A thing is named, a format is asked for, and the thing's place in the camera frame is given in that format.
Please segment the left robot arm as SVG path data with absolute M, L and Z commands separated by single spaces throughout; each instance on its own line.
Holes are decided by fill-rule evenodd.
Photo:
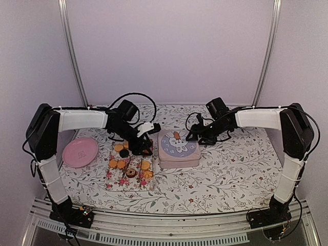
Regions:
M 160 131 L 160 124 L 149 122 L 132 123 L 139 108 L 122 95 L 118 107 L 52 107 L 38 106 L 27 130 L 22 150 L 32 157 L 30 170 L 38 175 L 50 198 L 50 218 L 67 223 L 92 223 L 93 213 L 86 206 L 73 208 L 70 196 L 63 185 L 57 164 L 58 135 L 64 131 L 80 129 L 105 129 L 128 142 L 135 156 L 151 156 L 150 134 Z

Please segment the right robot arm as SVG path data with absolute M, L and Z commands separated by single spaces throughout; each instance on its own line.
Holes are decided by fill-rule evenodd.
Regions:
M 206 125 L 203 116 L 196 113 L 198 122 L 186 128 L 187 141 L 213 146 L 219 142 L 220 134 L 230 134 L 236 129 L 246 128 L 280 133 L 284 159 L 276 191 L 267 209 L 247 212 L 246 220 L 253 229 L 290 221 L 292 216 L 289 205 L 293 199 L 300 201 L 296 190 L 309 156 L 320 143 L 318 123 L 296 102 L 288 106 L 229 109 L 222 98 L 218 97 L 208 102 L 206 108 L 211 115 L 211 123 Z

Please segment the clear tin lid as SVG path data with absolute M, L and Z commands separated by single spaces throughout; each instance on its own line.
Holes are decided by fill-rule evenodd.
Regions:
M 200 148 L 197 141 L 186 141 L 187 130 L 162 130 L 158 133 L 158 157 L 168 158 L 198 156 Z

